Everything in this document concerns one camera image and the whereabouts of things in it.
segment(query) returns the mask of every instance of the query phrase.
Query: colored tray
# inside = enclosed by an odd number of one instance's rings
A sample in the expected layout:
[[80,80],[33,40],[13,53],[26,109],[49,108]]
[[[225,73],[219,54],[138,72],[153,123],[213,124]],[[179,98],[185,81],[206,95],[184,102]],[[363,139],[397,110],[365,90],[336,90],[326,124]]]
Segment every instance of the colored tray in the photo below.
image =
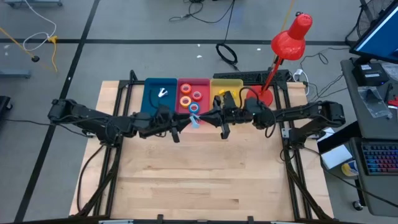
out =
[[213,108],[214,96],[218,95],[220,90],[235,91],[236,97],[234,98],[236,106],[240,106],[239,91],[243,87],[243,81],[240,79],[222,79],[214,78],[210,80],[210,109]]
[[[157,95],[159,94],[160,88],[165,88],[169,94],[159,98]],[[150,99],[155,107],[157,107],[158,104],[163,104],[169,106],[171,111],[174,111],[176,94],[176,78],[147,78],[145,80],[144,94],[142,96],[141,112],[155,115],[157,108],[154,108],[150,104]]]
[[[180,91],[180,87],[188,83],[191,85],[191,92],[187,95]],[[192,93],[199,91],[202,94],[200,101],[192,99]],[[175,111],[178,113],[189,113],[188,108],[183,108],[180,104],[180,99],[183,96],[189,96],[192,102],[199,104],[200,111],[198,114],[206,113],[210,108],[210,79],[208,78],[179,78],[177,82],[177,98],[175,99]]]

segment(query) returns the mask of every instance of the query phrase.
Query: red desk lamp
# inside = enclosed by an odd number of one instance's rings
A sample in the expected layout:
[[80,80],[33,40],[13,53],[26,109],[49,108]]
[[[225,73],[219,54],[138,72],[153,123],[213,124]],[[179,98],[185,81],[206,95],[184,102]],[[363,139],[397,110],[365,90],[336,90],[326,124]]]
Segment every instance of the red desk lamp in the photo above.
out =
[[[285,30],[276,35],[271,41],[271,48],[277,55],[277,62],[273,64],[273,69],[263,86],[254,86],[253,89],[259,94],[259,98],[267,106],[271,105],[273,96],[269,88],[272,78],[278,71],[279,65],[283,60],[298,60],[305,50],[304,36],[311,28],[312,18],[308,14],[300,14],[293,21],[289,30]],[[256,97],[252,91],[249,91],[246,98]]]

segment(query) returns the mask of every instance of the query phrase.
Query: orange tape roll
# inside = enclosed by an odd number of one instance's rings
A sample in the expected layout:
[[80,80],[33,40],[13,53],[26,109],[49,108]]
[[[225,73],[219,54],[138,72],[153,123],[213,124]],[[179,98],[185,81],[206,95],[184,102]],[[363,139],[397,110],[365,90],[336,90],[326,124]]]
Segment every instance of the orange tape roll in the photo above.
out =
[[201,98],[202,98],[202,95],[201,95],[201,93],[199,91],[194,91],[192,93],[192,99],[193,100],[199,101],[199,100],[201,100]]
[[180,104],[183,108],[188,108],[188,106],[191,104],[191,98],[189,96],[183,96],[180,99]]
[[186,83],[186,84],[182,84],[180,89],[181,89],[182,93],[188,94],[191,92],[192,87],[191,87],[191,85]]

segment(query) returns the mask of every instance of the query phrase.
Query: red lamp base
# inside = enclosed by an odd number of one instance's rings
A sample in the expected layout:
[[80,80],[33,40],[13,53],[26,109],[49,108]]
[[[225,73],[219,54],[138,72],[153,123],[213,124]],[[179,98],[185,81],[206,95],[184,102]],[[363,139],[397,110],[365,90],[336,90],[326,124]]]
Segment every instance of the red lamp base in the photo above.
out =
[[[270,106],[272,103],[272,100],[274,100],[274,96],[272,95],[272,92],[269,90],[266,91],[261,91],[261,86],[251,86],[251,88],[259,95],[260,101],[264,102],[265,105]],[[250,97],[256,97],[256,95],[251,91],[248,90],[248,93],[246,95],[246,99]]]

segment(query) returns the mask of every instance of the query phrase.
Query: yellow bin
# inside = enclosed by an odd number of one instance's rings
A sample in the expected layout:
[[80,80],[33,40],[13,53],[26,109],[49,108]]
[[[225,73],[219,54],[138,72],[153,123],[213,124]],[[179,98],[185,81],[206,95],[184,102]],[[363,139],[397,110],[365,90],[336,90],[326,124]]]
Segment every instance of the yellow bin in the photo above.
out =
[[210,109],[213,109],[214,96],[220,95],[222,90],[235,92],[234,101],[239,106],[239,90],[243,87],[243,81],[240,79],[214,78],[210,80]]

